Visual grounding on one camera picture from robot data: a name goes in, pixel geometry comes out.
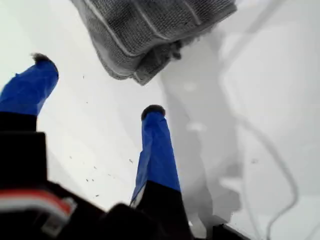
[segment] blue taped leg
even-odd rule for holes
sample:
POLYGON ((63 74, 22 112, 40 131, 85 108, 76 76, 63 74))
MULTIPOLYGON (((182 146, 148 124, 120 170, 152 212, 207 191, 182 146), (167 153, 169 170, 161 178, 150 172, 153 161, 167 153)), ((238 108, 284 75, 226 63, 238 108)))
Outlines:
POLYGON ((58 82, 58 72, 50 61, 37 62, 16 74, 0 95, 0 112, 37 116, 58 82))
POLYGON ((165 117, 150 112, 142 121, 142 152, 135 181, 134 200, 147 181, 153 181, 180 192, 174 150, 165 117))

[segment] gray cloth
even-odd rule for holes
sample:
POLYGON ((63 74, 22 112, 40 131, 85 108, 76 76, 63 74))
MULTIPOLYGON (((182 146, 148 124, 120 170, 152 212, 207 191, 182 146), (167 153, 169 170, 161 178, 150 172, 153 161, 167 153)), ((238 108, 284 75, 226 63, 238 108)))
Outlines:
POLYGON ((71 0, 115 79, 145 85, 180 48, 236 10, 234 0, 71 0))

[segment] white surface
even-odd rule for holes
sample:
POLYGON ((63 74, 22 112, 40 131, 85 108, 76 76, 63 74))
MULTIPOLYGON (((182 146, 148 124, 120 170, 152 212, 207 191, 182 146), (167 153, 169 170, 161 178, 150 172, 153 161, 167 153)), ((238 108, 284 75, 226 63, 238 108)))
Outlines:
POLYGON ((272 239, 318 239, 320 2, 238 4, 140 87, 107 75, 70 2, 0 0, 1 86, 32 64, 31 52, 59 68, 38 121, 50 179, 105 210, 128 203, 140 114, 162 104, 194 233, 222 218, 264 239, 270 221, 296 203, 271 226, 272 239))

